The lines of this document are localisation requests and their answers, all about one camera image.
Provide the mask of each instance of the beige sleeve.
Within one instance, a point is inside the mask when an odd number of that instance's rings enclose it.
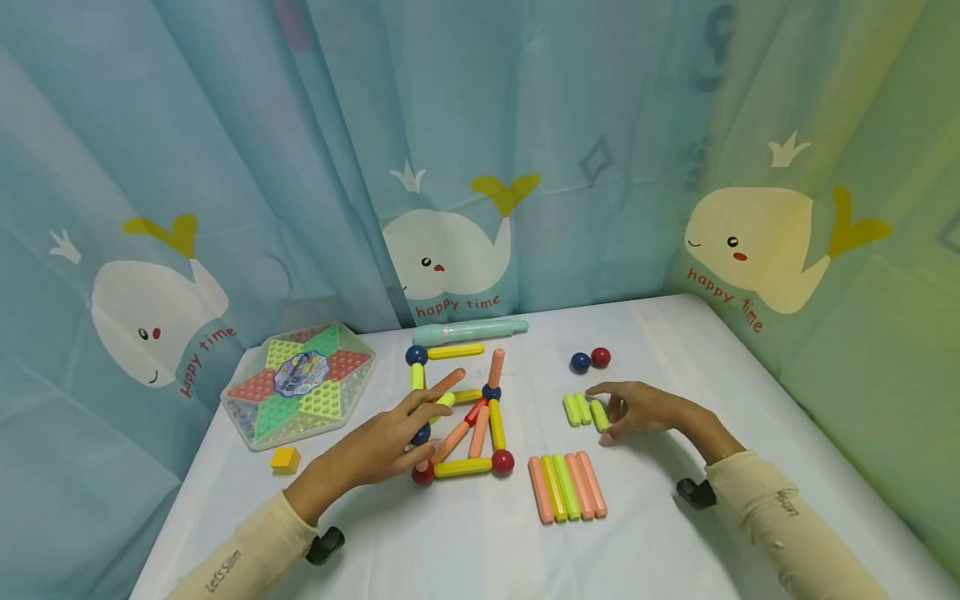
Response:
[[[258,600],[306,555],[317,530],[279,492],[237,526],[233,536],[200,563],[168,600]]]
[[[754,452],[707,467],[717,503],[733,510],[754,545],[766,551],[795,600],[889,600],[866,567],[813,509],[797,486]]]

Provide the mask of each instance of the left hand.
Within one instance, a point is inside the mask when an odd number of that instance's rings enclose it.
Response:
[[[429,390],[411,392],[391,411],[371,417],[327,452],[314,459],[285,494],[294,511],[307,523],[349,490],[386,481],[433,456],[441,440],[406,451],[414,435],[434,417],[453,411]]]

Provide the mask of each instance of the curtain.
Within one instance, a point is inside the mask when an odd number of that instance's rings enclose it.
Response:
[[[939,0],[737,3],[667,286],[707,299],[954,575],[958,22]]]
[[[956,570],[958,16],[0,6],[0,595],[125,597],[269,335],[674,291]]]

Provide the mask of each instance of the table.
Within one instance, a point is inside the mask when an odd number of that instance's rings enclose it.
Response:
[[[714,411],[744,445],[777,464],[894,598],[960,597],[960,588],[708,306],[674,296],[519,317],[528,333],[487,342],[482,356],[427,365],[428,383],[457,367],[457,389],[486,381],[491,351],[507,350],[501,389],[513,475],[416,486],[402,475],[350,492],[322,518],[347,545],[322,566],[301,561],[274,598],[783,598],[763,555],[719,507],[696,512],[679,479],[704,474],[682,436],[597,445],[570,427],[564,394],[603,380],[641,379]],[[367,390],[336,431],[295,444],[305,461],[406,394],[410,330],[362,336],[377,352]],[[605,370],[568,370],[576,351],[613,355]],[[445,436],[468,407],[438,421]],[[448,460],[466,458],[467,438]],[[527,473],[532,455],[586,450],[607,498],[606,519],[540,524]],[[293,480],[274,476],[272,452],[247,449],[221,407],[133,591],[164,597],[238,522]],[[490,456],[487,440],[485,456]]]

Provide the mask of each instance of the whale print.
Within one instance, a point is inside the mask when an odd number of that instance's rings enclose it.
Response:
[[[422,208],[387,224],[383,237],[407,299],[478,294],[491,288],[510,264],[510,214],[539,184],[536,174],[517,178],[509,188],[491,176],[473,181],[473,190],[490,197],[503,216],[493,242],[454,212]]]
[[[151,235],[183,254],[193,281],[138,260],[109,262],[93,281],[91,314],[100,341],[127,375],[153,388],[174,381],[187,344],[229,305],[223,288],[194,256],[197,218],[180,215],[173,225],[168,231],[138,218],[124,231]]]
[[[686,249],[727,283],[756,292],[781,314],[795,313],[832,259],[893,232],[876,219],[852,223],[846,187],[834,188],[833,199],[836,217],[827,254],[806,269],[813,201],[791,189],[725,187],[707,194],[686,225]]]

